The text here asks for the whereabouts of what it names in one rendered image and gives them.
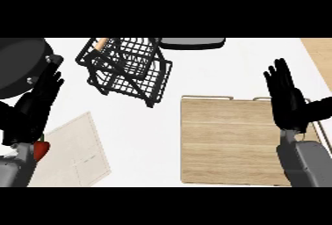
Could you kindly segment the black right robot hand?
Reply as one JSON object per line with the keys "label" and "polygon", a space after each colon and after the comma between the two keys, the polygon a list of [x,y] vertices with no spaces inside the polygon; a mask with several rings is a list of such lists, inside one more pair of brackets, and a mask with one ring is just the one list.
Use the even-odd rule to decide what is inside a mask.
{"label": "black right robot hand", "polygon": [[304,134],[310,122],[332,117],[332,97],[306,102],[284,58],[275,60],[263,76],[272,97],[275,124],[282,130],[294,130]]}

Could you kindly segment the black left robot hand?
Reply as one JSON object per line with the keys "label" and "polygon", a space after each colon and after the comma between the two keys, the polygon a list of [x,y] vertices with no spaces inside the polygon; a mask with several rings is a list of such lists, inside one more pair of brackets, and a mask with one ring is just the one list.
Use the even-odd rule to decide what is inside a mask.
{"label": "black left robot hand", "polygon": [[0,101],[0,130],[5,146],[20,142],[33,143],[43,135],[51,107],[64,84],[58,68],[55,62],[48,65],[33,91],[24,94],[14,106]]}

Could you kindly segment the wooden tray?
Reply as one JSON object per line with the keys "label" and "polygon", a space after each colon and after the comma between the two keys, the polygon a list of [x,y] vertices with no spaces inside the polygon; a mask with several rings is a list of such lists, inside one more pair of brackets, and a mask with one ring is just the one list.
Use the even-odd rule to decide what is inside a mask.
{"label": "wooden tray", "polygon": [[[281,131],[268,98],[185,96],[181,100],[182,181],[291,186],[276,153]],[[304,134],[296,133],[296,139],[325,146],[322,134],[312,123]]]}

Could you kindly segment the red pepper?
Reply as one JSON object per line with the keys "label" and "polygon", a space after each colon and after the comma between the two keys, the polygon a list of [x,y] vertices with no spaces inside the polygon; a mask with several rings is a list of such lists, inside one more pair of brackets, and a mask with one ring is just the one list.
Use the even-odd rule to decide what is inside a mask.
{"label": "red pepper", "polygon": [[51,143],[40,137],[40,140],[34,143],[34,159],[39,162],[49,152]]}

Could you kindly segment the pale wooden board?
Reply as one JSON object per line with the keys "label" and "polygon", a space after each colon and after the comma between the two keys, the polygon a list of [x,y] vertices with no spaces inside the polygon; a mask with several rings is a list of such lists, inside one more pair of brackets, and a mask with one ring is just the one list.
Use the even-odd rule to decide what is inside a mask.
{"label": "pale wooden board", "polygon": [[332,38],[303,38],[302,41],[328,88],[332,90]]}

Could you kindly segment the black pan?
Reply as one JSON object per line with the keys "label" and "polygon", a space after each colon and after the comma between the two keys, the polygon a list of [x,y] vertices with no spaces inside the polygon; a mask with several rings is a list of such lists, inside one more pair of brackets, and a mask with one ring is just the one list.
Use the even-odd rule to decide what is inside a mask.
{"label": "black pan", "polygon": [[43,72],[63,62],[45,38],[0,38],[0,99],[30,91]]}

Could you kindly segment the beige placemat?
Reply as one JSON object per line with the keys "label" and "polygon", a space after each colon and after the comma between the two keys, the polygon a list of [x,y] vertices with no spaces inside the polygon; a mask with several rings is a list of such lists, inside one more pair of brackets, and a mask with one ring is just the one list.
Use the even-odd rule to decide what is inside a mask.
{"label": "beige placemat", "polygon": [[51,149],[37,164],[30,187],[93,186],[110,174],[111,166],[92,113],[46,134]]}

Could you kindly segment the dark grey appliance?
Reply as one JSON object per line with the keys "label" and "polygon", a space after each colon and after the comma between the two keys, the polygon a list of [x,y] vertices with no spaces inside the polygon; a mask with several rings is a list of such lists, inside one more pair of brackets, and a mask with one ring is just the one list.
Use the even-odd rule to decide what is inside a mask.
{"label": "dark grey appliance", "polygon": [[173,50],[201,50],[223,47],[225,38],[163,38],[160,47]]}

